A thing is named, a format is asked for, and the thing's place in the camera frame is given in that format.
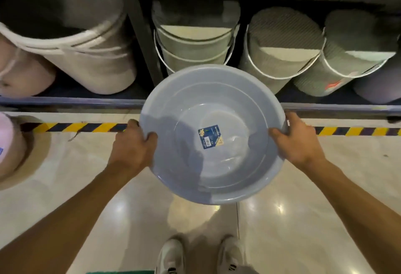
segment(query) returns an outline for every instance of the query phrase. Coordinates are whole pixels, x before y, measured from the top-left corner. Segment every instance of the shoe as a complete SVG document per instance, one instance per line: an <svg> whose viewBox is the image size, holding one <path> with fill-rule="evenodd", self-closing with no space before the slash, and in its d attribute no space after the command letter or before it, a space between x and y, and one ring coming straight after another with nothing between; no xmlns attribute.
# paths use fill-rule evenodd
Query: shoe
<svg viewBox="0 0 401 274"><path fill-rule="evenodd" d="M185 274L184 247L177 239L166 241L160 251L155 274Z"/></svg>
<svg viewBox="0 0 401 274"><path fill-rule="evenodd" d="M217 274L233 273L238 266L244 265L245 254L239 239L234 236L225 238L218 251Z"/></svg>

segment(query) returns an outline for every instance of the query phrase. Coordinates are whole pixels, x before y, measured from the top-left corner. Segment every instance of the floor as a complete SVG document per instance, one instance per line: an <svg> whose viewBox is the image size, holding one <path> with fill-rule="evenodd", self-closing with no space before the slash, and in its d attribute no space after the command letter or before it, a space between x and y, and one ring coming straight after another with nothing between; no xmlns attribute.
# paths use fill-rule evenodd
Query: floor
<svg viewBox="0 0 401 274"><path fill-rule="evenodd" d="M10 113L27 122L119 122L125 114ZM388 126L378 120L309 119L315 126ZM115 134L31 134L28 159L0 183L0 247L87 185L106 165ZM400 137L320 137L329 160L401 213ZM238 235L261 274L373 274L322 193L285 163L257 195L237 205L198 205L144 170L110 201L68 274L150 270L174 234L187 239L188 273L214 273L217 247Z"/></svg>

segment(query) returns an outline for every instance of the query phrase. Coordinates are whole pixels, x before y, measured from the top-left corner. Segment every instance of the yellow stripe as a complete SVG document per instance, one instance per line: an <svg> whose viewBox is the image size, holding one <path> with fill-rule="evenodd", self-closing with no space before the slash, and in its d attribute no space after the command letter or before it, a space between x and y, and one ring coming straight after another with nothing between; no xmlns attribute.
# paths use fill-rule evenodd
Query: yellow stripe
<svg viewBox="0 0 401 274"><path fill-rule="evenodd" d="M97 127L93 132L108 132L116 125L117 123L102 123L102 125Z"/></svg>
<svg viewBox="0 0 401 274"><path fill-rule="evenodd" d="M373 136L385 136L386 133L388 132L387 127L376 127L376 129L373 132Z"/></svg>
<svg viewBox="0 0 401 274"><path fill-rule="evenodd" d="M363 127L350 127L350 129L345 134L346 136L358 136L363 130Z"/></svg>
<svg viewBox="0 0 401 274"><path fill-rule="evenodd" d="M35 127L33 129L33 132L47 132L49 129L51 129L56 124L57 123L42 123L41 125Z"/></svg>
<svg viewBox="0 0 401 274"><path fill-rule="evenodd" d="M337 127L324 127L319 136L331 136L336 131Z"/></svg>
<svg viewBox="0 0 401 274"><path fill-rule="evenodd" d="M78 132L81 128L83 128L87 123L73 123L68 126L63 132Z"/></svg>

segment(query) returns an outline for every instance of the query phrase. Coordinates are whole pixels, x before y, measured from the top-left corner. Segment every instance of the barcode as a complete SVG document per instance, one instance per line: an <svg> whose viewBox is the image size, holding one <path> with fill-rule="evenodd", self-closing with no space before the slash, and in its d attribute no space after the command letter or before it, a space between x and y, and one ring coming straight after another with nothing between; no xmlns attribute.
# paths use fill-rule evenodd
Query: barcode
<svg viewBox="0 0 401 274"><path fill-rule="evenodd" d="M209 137L204 138L204 142L206 143L206 146L211 146L212 144L210 143Z"/></svg>

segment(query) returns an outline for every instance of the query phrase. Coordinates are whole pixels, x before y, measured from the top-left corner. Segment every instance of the person's right arm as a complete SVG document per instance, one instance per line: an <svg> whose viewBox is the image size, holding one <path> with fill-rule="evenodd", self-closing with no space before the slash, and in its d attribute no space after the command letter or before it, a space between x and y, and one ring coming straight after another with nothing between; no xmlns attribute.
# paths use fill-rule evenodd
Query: person's right arm
<svg viewBox="0 0 401 274"><path fill-rule="evenodd" d="M287 113L289 134L270 128L280 152L322 191L377 274L401 273L401 216L326 160L315 129Z"/></svg>

